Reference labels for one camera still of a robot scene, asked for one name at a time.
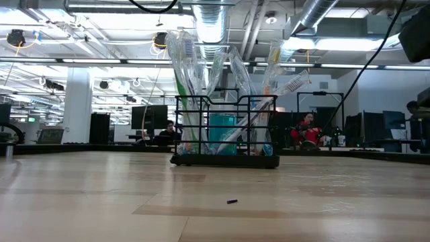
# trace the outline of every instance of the black cable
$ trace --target black cable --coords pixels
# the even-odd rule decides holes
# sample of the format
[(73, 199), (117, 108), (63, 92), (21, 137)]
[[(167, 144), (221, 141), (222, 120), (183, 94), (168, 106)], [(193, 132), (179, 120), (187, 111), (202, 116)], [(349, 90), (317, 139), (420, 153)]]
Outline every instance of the black cable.
[(138, 7), (139, 9), (141, 9), (141, 10), (143, 10), (145, 12), (160, 14), (160, 13), (165, 13), (165, 12), (169, 11), (170, 9), (172, 9), (172, 7), (175, 6), (177, 0), (173, 0), (172, 3), (170, 3), (169, 6), (167, 6), (165, 9), (162, 9), (160, 11), (154, 11), (154, 10), (151, 10), (151, 9), (147, 9), (147, 8), (143, 7), (142, 5), (140, 5), (139, 3), (137, 3), (137, 2), (135, 2), (133, 0), (129, 0), (129, 2), (133, 3), (136, 7)]
[(381, 52), (382, 48), (384, 47), (385, 43), (387, 42), (388, 37), (390, 37), (391, 30), (394, 27), (396, 20), (398, 19), (398, 16), (400, 15), (400, 12), (402, 11), (405, 3), (406, 3), (406, 0), (402, 0), (402, 3), (400, 4), (400, 7), (398, 8), (396, 15), (394, 16), (393, 20), (391, 21), (391, 24), (388, 27), (387, 33), (385, 34), (384, 40), (382, 41), (381, 45), (379, 46), (379, 48), (377, 49), (375, 54), (370, 58), (370, 60), (364, 65), (364, 67), (358, 73), (357, 77), (355, 78), (355, 80), (352, 83), (351, 87), (349, 88), (348, 92), (345, 94), (345, 97), (342, 99), (342, 101), (336, 107), (335, 111), (333, 112), (333, 115), (331, 116), (331, 118), (327, 122), (327, 124), (324, 126), (324, 128), (321, 130), (320, 134), (323, 134), (324, 131), (327, 129), (327, 127), (331, 124), (331, 122), (333, 121), (333, 118), (336, 116), (337, 111), (339, 111), (339, 108), (341, 108), (341, 106), (343, 105), (343, 103), (345, 102), (345, 100), (347, 99), (349, 94), (352, 92), (352, 89), (355, 87), (355, 84), (357, 84), (358, 79), (361, 77), (361, 74), (363, 74), (363, 72), (367, 69), (367, 67), (370, 65), (370, 63), (372, 63), (372, 61), (376, 58), (376, 56), (379, 54), (379, 52)]

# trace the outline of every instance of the column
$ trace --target column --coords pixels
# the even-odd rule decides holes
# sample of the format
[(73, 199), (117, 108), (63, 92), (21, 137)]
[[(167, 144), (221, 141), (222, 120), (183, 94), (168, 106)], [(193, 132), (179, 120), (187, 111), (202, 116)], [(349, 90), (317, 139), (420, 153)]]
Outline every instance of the column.
[(94, 81), (88, 68), (69, 67), (62, 143), (88, 143)]
[(34, 145), (38, 140), (38, 134), (40, 129), (40, 116), (28, 116), (27, 122), (25, 123), (24, 130), (22, 132), (26, 133), (24, 144)]

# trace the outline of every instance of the ceiling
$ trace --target ceiling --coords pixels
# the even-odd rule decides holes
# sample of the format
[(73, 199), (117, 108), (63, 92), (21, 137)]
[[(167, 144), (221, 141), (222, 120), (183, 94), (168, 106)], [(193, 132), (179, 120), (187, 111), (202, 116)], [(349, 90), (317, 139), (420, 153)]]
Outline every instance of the ceiling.
[[(195, 4), (197, 1), (183, 1), (183, 4)], [(364, 1), (364, 0), (341, 0), (326, 17), (342, 18), (364, 18), (372, 14), (375, 9), (378, 15), (386, 15), (391, 10), (385, 8), (387, 1)], [(428, 1), (408, 1), (407, 9), (422, 6)], [(85, 4), (127, 4), (127, 1), (117, 0), (91, 0)], [(245, 35), (245, 24), (252, 5), (251, 1), (223, 1), (221, 4), (230, 4), (226, 31), (228, 38), (226, 43), (232, 48), (240, 49)], [(263, 22), (257, 36), (258, 44), (251, 53), (251, 59), (255, 57), (267, 57), (272, 39), (282, 39), (283, 29), (287, 18), (302, 11), (304, 1), (270, 1), (267, 11), (273, 11), (276, 22), (267, 24)], [(260, 7), (257, 8), (256, 18), (259, 16)], [(167, 30), (183, 30), (189, 32), (197, 40), (196, 23), (192, 15), (175, 14), (126, 14), (126, 13), (67, 13), (52, 9), (39, 11), (37, 17), (18, 8), (0, 6), (0, 56), (20, 57), (45, 57), (45, 58), (138, 58), (138, 59), (169, 59), (164, 50), (153, 47), (153, 37), (157, 32)], [(24, 30), (26, 46), (35, 44), (28, 48), (17, 49), (6, 42), (6, 37), (12, 29)], [(335, 51), (335, 50), (309, 50), (308, 52), (295, 52), (292, 58), (296, 62), (312, 63), (362, 63), (366, 61), (363, 51)], [(408, 63), (401, 49), (382, 52), (378, 60), (381, 63)], [(101, 89), (101, 81), (121, 81), (122, 85), (129, 82), (129, 93), (149, 95), (153, 91), (152, 104), (171, 105), (173, 110), (174, 100), (170, 97), (159, 97), (160, 95), (174, 96), (176, 94), (173, 82), (173, 70), (169, 68), (136, 68), (136, 67), (93, 67), (91, 69), (95, 79), (93, 98), (93, 111), (111, 112), (112, 122), (126, 124), (130, 119), (128, 111), (118, 111), (116, 107), (128, 104), (145, 104), (148, 98), (136, 98), (136, 103), (130, 103), (123, 97), (103, 97), (103, 94), (115, 94), (113, 89)], [(314, 73), (333, 74), (334, 70), (316, 70)], [(17, 98), (16, 95), (4, 95), (3, 102), (13, 102), (13, 111), (17, 113), (34, 114), (34, 106), (37, 110), (50, 108), (58, 112), (56, 118), (44, 118), (44, 122), (61, 122), (64, 107), (64, 95), (42, 95), (51, 93), (43, 85), (45, 80), (51, 80), (67, 88), (67, 67), (14, 65), (0, 63), (0, 86), (6, 87), (0, 92), (18, 91), (39, 93), (30, 97), (38, 99), (38, 104), (33, 108), (26, 102), (25, 98)]]

